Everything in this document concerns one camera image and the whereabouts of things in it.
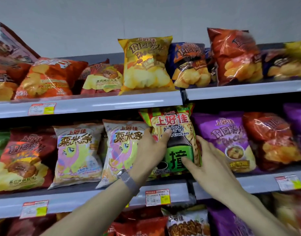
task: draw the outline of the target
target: hand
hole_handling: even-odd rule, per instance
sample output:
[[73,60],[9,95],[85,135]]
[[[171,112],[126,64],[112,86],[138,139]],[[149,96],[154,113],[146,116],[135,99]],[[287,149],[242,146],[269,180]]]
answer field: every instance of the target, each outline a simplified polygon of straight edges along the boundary
[[161,139],[156,142],[151,134],[151,129],[144,131],[142,139],[138,142],[137,156],[130,170],[130,175],[135,182],[141,184],[147,180],[152,170],[162,161],[167,151],[167,143],[171,136],[171,129],[167,129]]
[[186,157],[182,157],[181,160],[200,186],[224,204],[228,197],[234,197],[237,192],[245,192],[214,145],[200,136],[196,138],[202,146],[202,166],[196,166]]

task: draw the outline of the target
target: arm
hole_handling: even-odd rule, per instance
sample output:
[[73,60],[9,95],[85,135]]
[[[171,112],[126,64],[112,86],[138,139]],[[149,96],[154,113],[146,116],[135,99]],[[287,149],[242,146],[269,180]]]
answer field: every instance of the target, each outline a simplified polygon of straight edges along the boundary
[[[150,129],[145,130],[143,138],[138,143],[137,157],[133,168],[129,172],[137,186],[143,186],[151,171],[164,157],[170,135],[171,131],[166,131],[160,141],[156,143]],[[119,179],[55,223],[42,236],[102,235],[132,197],[133,194],[129,188]]]
[[213,144],[200,136],[202,167],[183,157],[182,162],[200,186],[214,199],[222,202],[241,218],[257,236],[293,236],[260,202],[247,193],[231,172],[226,160],[219,155]]

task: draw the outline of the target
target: green chip bag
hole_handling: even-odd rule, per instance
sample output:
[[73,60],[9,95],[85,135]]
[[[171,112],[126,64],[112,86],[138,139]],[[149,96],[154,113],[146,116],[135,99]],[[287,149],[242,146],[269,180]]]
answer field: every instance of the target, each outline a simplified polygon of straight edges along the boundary
[[172,130],[164,160],[152,171],[151,179],[159,175],[182,174],[186,170],[181,161],[183,156],[200,166],[200,153],[190,120],[193,107],[194,105],[190,103],[186,106],[145,108],[140,110],[140,115],[147,125],[153,127],[152,134],[156,141],[160,140],[167,129]]

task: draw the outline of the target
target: wristwatch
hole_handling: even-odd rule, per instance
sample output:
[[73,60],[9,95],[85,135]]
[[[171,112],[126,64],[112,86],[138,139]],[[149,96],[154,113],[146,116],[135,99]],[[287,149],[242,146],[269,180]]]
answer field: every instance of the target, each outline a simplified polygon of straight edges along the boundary
[[130,177],[126,169],[122,169],[117,174],[117,179],[121,178],[121,180],[125,183],[125,185],[129,188],[129,190],[136,196],[139,193],[139,187],[135,183],[135,181]]

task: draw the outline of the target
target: yellow chip bag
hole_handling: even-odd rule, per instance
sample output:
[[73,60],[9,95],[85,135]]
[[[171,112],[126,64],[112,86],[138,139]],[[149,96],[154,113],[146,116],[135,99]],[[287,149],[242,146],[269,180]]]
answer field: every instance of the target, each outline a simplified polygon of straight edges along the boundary
[[165,63],[172,36],[118,39],[124,50],[124,83],[120,94],[137,89],[173,91]]

